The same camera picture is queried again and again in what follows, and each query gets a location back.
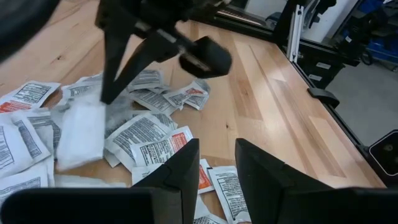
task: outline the wooden table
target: wooden table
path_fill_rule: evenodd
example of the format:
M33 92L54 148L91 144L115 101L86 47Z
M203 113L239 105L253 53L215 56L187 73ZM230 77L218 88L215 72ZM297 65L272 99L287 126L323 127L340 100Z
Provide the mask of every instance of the wooden table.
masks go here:
M0 66L0 95L27 80L71 84L102 71L103 33L94 26L97 5L62 1L43 31ZM201 156L211 166L234 164L235 139L246 138L332 187L384 186L324 106L308 95L307 84L275 44L197 22L178 28L193 40L210 35L233 56L230 74L208 81L211 94L204 110L186 106L172 115L200 139ZM140 41L132 37L126 55ZM193 80L176 58L150 68L162 69L173 89ZM60 93L47 106L59 99ZM131 174L123 165L112 169L106 161L67 174L131 185ZM202 198L212 213L224 217L215 192Z

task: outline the black clamp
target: black clamp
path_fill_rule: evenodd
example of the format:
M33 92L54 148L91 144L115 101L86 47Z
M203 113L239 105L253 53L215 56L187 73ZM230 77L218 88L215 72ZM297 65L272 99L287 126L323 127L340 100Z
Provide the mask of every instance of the black clamp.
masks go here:
M188 19L192 7L154 0L101 0L96 26L104 31L105 38L102 102L112 103L152 62L164 62L178 54L181 67L198 78L229 73L232 58L226 49L209 37L192 42L175 28L177 21ZM144 40L115 80L131 35Z
M320 100L322 103L332 106L334 109L340 104L340 101L329 91L319 88L308 88L307 91L313 98Z

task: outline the white packet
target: white packet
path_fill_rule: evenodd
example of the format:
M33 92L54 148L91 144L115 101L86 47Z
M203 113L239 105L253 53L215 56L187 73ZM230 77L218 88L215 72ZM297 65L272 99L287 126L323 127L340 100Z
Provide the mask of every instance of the white packet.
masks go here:
M208 171L228 223L251 222L236 167L221 166Z
M72 169L103 158L105 104L100 88L75 98L63 116L57 149L58 169Z
M200 159L199 164L199 188L198 194L206 193L214 190L213 184L210 181L208 168L210 168L206 159Z
M62 99L57 106L70 104L79 95L87 93L91 89L101 88L101 81L78 82L61 87Z
M136 184L140 182L145 177L149 176L149 174L153 173L157 168L159 168L162 164L151 164L146 167L133 167L131 171L132 184Z
M31 168L0 181L0 208L4 201L13 193L25 189L48 187L47 170L37 164Z
M203 110L210 95L191 96L185 103L192 106L196 110Z
M195 216L193 217L193 219L205 217L207 215L210 215L209 209L203 203L203 200L201 199L200 195L198 195L197 204L195 207Z
M134 100L128 91L123 90L110 105L106 105L106 120L114 116L114 114L126 111L132 111L132 104Z
M117 165L120 164L119 159L107 149L104 149L104 158L112 168L115 168Z
M194 82L199 85L203 90L205 90L207 94L191 96L185 103L197 110L203 110L207 100L210 97L211 88L204 80L196 79Z
M149 90L136 90L130 93L132 99L142 106L166 115L171 115L177 108L172 106L162 95Z
M47 149L54 154L54 149L57 148L61 138L61 129L53 121L51 112L47 110L27 110L24 111L27 119L35 128L37 134Z
M128 91L157 88L163 85L163 72L145 69L127 86Z
M205 217L195 219L193 224L228 224L228 222L216 215L209 214Z
M67 110L70 109L70 105L57 105L51 108L50 114L51 114L51 119L54 121L54 123L61 128L62 127L62 119L63 115Z
M156 87L156 88L147 88L147 90L154 92L156 94L162 94L165 91L169 91L170 87L168 85L162 85L162 86Z
M10 116L12 122L18 127L34 164L51 155L23 111L12 112Z
M0 178L16 174L34 162L11 118L0 116Z
M166 162L192 138L188 126L184 126L169 132L160 141L133 145L132 155L136 166Z
M125 188L127 185L122 182L105 182L101 179L80 177L76 175L55 175L55 187L64 188L102 188L102 187L121 187Z
M53 129L52 126L41 126L35 128L37 134L51 152L51 155L45 158L42 162L47 166L47 177L49 180L49 187L55 187L54 182L54 148L53 148Z
M102 82L103 79L103 73L100 72L96 75L92 75L89 77L81 77L79 80L77 80L76 83L80 83L80 82Z
M0 99L0 113L39 108L59 86L59 83L28 81Z
M59 141L60 132L59 136L56 136L54 135L53 129L54 126L56 126L56 128L58 126L51 120L48 108L31 109L22 112L32 124L40 140L42 140L45 147L51 153L51 155L46 157L42 163L47 167L49 187L54 187L54 141L56 141L56 138Z
M201 88L201 86L194 80L188 86L181 88L179 90L171 91L166 94L163 94L163 97L174 107L180 108L183 107L183 104L191 97L191 96L205 96L207 92Z
M131 149L139 143L158 141L170 131L155 116L143 113L114 131L105 140L105 148L131 172L136 166Z
M150 114L154 115L157 119L159 119L159 121L162 124L166 125L171 130L175 130L178 127L178 124L176 122L174 122L173 119L169 115L166 115L166 114L163 114L163 113L154 112L154 111L148 111L148 110L123 111L123 112L121 112L119 114L116 114L111 119L107 120L107 123L106 123L107 127L116 126L116 125L114 125L115 123L121 123L121 122L126 123L130 119L132 119L135 116L138 116L138 115L140 115L142 113L150 113Z

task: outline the white wall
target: white wall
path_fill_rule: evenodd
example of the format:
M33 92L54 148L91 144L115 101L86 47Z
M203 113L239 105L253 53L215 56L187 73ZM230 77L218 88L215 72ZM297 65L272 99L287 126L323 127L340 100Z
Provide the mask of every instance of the white wall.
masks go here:
M246 12L250 12L266 19L274 12L282 12L287 0L249 0Z

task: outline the metal frame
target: metal frame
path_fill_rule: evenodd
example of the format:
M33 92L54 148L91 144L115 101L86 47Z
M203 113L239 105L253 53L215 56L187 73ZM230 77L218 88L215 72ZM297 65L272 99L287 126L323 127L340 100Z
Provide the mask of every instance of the metal frame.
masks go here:
M297 63L299 57L299 47L301 30L303 27L304 6L296 5L296 10L290 23L289 41L287 44L287 58L291 62Z

